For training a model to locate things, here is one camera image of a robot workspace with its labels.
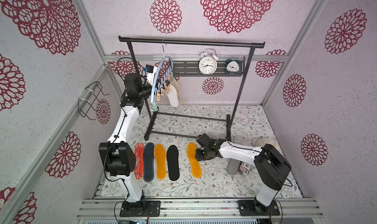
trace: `teal alarm clock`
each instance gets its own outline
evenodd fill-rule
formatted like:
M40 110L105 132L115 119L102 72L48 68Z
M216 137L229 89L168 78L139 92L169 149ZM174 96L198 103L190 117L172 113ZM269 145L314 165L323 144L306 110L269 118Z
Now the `teal alarm clock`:
M225 65L225 74L241 73L241 62L239 60L228 59Z

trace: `gray sock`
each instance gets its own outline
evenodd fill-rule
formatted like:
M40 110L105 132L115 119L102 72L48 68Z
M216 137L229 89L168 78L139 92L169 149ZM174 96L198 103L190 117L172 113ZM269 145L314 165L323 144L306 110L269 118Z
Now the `gray sock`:
M228 163L228 166L227 166L227 172L230 175L238 174L239 163L240 163L239 160L235 160L233 158L229 159L229 163Z

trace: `wall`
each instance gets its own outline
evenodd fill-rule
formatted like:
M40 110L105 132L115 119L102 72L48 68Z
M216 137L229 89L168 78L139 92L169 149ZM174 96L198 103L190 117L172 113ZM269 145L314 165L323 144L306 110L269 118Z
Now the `wall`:
M329 0L265 108L329 224L377 218L376 33L375 0Z
M102 63L71 0L0 0L0 6L1 208ZM90 142L84 129L75 134ZM83 148L81 160L87 156ZM75 179L86 176L80 172L79 161Z
M111 136L120 115L119 97L108 74L100 83L109 95L100 93L100 103L93 96L89 99L97 112L89 110L88 117L95 120L78 118L32 190L37 199L33 224L73 223L82 200L97 190L103 172L98 146ZM59 172L62 166L67 166L65 172Z
M255 54L288 52L314 0L83 0L106 54L129 53L118 36L266 42ZM162 54L161 44L134 43L135 54ZM168 44L167 54L196 55L208 46ZM215 47L247 55L248 48ZM260 104L280 63L252 62L240 103ZM268 69L270 74L260 70ZM181 77L185 104L233 104L241 78Z

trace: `red floral pattern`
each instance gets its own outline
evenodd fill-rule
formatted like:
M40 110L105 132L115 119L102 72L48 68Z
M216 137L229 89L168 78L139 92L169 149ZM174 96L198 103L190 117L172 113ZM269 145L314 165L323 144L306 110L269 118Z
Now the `red floral pattern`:
M130 53L128 53L127 51L115 51L114 53L111 53L112 55L129 55ZM124 78L126 74L129 74L129 73L135 73L135 67L134 67L134 63L131 61L111 61L110 62L110 66L111 66L111 69L116 73L118 74L120 77Z
M356 44L365 29L365 13L360 9L349 10L339 16L327 31L325 47L332 54L345 52Z
M100 99L96 107L97 119L101 124L106 124L110 119L111 109L110 105L105 99Z
M25 92L23 74L12 61L0 54L0 111L18 104Z
M72 0L0 0L3 13L20 33L52 54L73 52L78 46L80 21Z
M209 95L214 95L219 93L224 87L224 82L221 78L210 77L207 78L202 85L202 89L205 93Z
M262 19L273 0L200 0L204 16L218 31L240 32Z
M284 84L283 99L289 107L301 104L306 94L306 83L301 75L290 76Z
M302 139L301 152L305 160L316 166L327 160L327 146L316 134L308 134Z
M75 133L69 132L54 157L47 165L45 171L49 176L63 178L73 171L80 159L80 154L80 139Z
M14 187L7 187L0 191L0 210L3 208L5 202L8 200L9 196L13 193Z
M155 66L158 67L159 64L160 64L160 62L157 62L157 63L155 63ZM169 62L167 62L167 61L164 61L164 62L163 62L163 65L161 66L161 69L160 69L160 71L158 72L158 76L157 76L158 79L162 79L162 78L163 78L163 76L164 76L166 70L169 68L169 66L170 66L170 63L169 63Z
M161 33L172 33L179 28L182 12L175 0L155 0L149 9L153 26Z
M286 52L283 50L273 50L267 53L267 55L285 55ZM282 62L280 61L259 61L255 67L255 72L257 75L268 78L275 76Z
M16 214L16 217L14 217L14 224L30 224L35 219L36 210L37 199L34 197L34 192L31 192L28 199L23 203L20 211Z

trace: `alarm clock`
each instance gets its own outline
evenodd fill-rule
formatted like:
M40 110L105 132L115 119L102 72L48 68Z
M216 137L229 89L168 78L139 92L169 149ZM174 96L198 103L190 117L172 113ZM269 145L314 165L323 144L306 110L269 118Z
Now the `alarm clock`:
M238 74L241 72L241 62L229 59L225 62L225 74Z
M214 54L210 55L207 50L213 50ZM214 49L207 50L200 54L202 58L199 61L199 71L202 74L213 74L217 69L217 61L219 60L219 57Z

